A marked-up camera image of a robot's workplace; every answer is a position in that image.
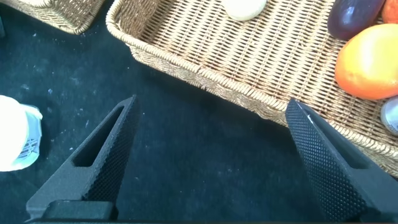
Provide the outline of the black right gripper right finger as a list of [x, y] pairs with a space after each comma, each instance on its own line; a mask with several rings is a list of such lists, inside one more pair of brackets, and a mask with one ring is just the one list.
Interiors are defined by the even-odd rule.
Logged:
[[397, 222], [397, 181], [309, 106], [291, 99], [285, 118], [329, 222]]

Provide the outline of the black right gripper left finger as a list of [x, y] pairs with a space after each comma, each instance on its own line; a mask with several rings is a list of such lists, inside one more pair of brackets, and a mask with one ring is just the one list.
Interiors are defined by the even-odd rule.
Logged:
[[26, 203], [31, 218], [116, 218], [116, 200], [140, 118], [118, 103]]

